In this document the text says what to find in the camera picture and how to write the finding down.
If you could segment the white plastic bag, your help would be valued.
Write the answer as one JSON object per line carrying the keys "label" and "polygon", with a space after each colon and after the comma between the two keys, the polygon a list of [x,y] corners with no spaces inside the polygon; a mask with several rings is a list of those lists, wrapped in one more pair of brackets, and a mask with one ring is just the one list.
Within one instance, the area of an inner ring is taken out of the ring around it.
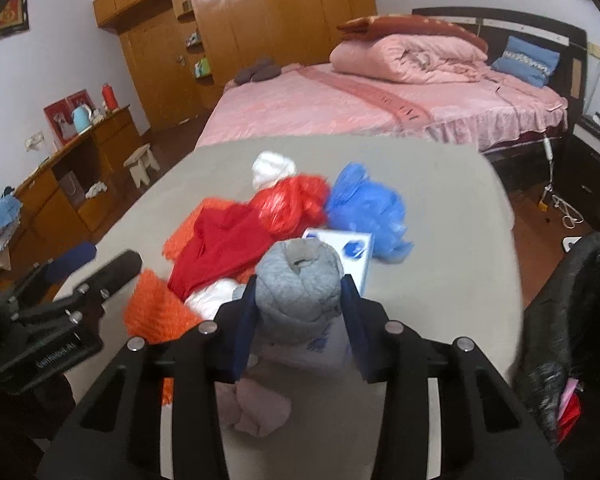
{"label": "white plastic bag", "polygon": [[[231,278],[221,278],[193,292],[185,300],[185,305],[204,320],[213,320],[222,304],[239,299],[245,288],[244,284]],[[251,353],[261,360],[325,376],[339,374],[351,361],[351,348],[342,316],[331,320],[320,336],[302,344],[276,344],[257,333]]]}

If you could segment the blue pillow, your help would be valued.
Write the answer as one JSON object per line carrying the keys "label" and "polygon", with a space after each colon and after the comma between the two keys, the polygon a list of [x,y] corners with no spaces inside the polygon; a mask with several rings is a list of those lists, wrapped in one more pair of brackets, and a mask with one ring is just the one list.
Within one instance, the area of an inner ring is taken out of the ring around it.
{"label": "blue pillow", "polygon": [[491,64],[492,70],[512,75],[535,88],[550,81],[560,61],[560,53],[509,36],[503,53]]}

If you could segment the white blue tissue box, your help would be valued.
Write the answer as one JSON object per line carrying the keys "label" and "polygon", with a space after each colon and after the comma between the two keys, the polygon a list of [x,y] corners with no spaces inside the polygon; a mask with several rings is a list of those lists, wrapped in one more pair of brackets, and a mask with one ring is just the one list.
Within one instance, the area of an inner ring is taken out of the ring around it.
{"label": "white blue tissue box", "polygon": [[338,254],[344,274],[350,274],[358,292],[363,295],[370,262],[373,259],[374,236],[370,233],[306,229],[303,238],[316,238],[332,246]]}

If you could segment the black white nightstand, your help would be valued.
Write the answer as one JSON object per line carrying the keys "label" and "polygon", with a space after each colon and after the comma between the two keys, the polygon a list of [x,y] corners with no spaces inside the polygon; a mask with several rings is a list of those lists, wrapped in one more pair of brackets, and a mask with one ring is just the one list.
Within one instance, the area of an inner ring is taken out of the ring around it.
{"label": "black white nightstand", "polygon": [[577,122],[558,157],[556,190],[600,231],[600,134]]}

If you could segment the blue plastic bag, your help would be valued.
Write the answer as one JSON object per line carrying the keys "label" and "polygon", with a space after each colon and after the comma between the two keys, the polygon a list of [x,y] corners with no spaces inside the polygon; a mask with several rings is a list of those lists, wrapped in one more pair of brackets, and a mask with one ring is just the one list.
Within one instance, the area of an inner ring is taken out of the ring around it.
{"label": "blue plastic bag", "polygon": [[328,225],[337,231],[372,234],[373,257],[404,261],[413,243],[404,240],[406,206],[393,188],[370,178],[364,165],[350,162],[341,170],[325,205]]}

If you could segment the orange foam net sheet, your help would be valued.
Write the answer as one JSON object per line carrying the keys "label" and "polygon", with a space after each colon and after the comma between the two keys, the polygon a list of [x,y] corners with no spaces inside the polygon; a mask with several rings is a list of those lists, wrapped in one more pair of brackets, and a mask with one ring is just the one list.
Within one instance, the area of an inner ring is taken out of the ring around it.
{"label": "orange foam net sheet", "polygon": [[128,334],[142,337],[148,344],[177,340],[201,321],[201,316],[189,310],[150,269],[140,272],[123,311]]}

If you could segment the grey sock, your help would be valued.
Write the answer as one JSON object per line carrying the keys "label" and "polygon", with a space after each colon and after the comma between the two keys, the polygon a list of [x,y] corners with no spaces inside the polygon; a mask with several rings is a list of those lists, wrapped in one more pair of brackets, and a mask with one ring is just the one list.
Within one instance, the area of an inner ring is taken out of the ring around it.
{"label": "grey sock", "polygon": [[336,250],[316,238],[276,242],[256,265],[256,305],[265,337],[302,344],[341,314],[343,268]]}

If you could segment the wooden desk cabinet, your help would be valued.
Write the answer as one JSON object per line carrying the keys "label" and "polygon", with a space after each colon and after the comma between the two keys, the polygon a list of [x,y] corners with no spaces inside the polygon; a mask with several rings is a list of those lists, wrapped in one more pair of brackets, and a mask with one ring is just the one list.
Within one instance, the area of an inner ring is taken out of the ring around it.
{"label": "wooden desk cabinet", "polygon": [[21,221],[8,244],[0,289],[35,263],[91,240],[134,188],[125,161],[142,144],[130,110],[116,110],[74,138],[15,190]]}

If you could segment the pink sock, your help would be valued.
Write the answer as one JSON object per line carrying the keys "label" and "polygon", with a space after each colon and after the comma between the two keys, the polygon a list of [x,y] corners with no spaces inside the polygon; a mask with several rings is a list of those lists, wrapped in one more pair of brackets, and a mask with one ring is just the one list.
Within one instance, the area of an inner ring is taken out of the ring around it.
{"label": "pink sock", "polygon": [[250,378],[234,384],[217,382],[216,405],[222,427],[264,438],[283,427],[291,414],[291,400]]}

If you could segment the red cloth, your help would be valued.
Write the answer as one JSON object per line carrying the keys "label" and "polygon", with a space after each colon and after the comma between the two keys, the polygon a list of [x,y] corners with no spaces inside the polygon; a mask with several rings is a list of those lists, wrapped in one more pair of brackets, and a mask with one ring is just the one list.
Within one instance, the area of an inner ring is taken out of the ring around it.
{"label": "red cloth", "polygon": [[168,287],[185,300],[220,278],[231,278],[254,266],[274,243],[258,212],[246,204],[204,208],[194,236],[176,258]]}

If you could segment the red plastic bag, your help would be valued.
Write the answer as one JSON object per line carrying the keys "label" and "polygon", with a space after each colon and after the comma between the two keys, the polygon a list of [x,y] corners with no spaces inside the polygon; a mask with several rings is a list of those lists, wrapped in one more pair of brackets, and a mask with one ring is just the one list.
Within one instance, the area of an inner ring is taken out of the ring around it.
{"label": "red plastic bag", "polygon": [[260,223],[272,237],[288,240],[326,224],[329,194],[330,186],[324,178],[299,174],[257,192],[249,205],[258,212]]}

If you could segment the light blue kettle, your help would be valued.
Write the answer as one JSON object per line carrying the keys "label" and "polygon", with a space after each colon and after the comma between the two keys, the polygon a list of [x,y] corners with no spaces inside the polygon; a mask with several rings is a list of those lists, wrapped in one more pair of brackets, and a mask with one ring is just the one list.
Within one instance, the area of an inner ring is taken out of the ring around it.
{"label": "light blue kettle", "polygon": [[92,125],[93,111],[86,104],[77,106],[72,111],[72,121],[76,132],[81,134]]}

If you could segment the white paper ball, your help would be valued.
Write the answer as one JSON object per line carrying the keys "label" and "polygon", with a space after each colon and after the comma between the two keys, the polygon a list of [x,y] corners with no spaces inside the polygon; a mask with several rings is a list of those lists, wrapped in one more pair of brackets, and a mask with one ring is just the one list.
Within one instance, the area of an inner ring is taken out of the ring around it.
{"label": "white paper ball", "polygon": [[292,159],[271,151],[261,152],[251,170],[252,186],[256,191],[272,188],[280,180],[297,174],[297,166]]}

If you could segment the dark bed headboard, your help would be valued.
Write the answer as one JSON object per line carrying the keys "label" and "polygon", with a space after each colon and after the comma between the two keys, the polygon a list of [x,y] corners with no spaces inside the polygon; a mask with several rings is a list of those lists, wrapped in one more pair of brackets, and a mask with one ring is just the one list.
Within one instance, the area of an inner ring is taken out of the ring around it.
{"label": "dark bed headboard", "polygon": [[548,86],[568,100],[570,128],[581,117],[588,74],[585,30],[554,18],[478,6],[430,6],[413,13],[455,23],[486,40],[489,64],[501,56],[510,36],[558,52],[559,63]]}

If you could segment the wall power outlet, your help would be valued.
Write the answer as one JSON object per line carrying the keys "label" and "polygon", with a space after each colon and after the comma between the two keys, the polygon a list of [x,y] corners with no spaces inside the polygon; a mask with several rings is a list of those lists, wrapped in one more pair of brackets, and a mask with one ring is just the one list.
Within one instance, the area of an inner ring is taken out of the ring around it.
{"label": "wall power outlet", "polygon": [[600,61],[600,46],[594,42],[588,43],[588,55]]}

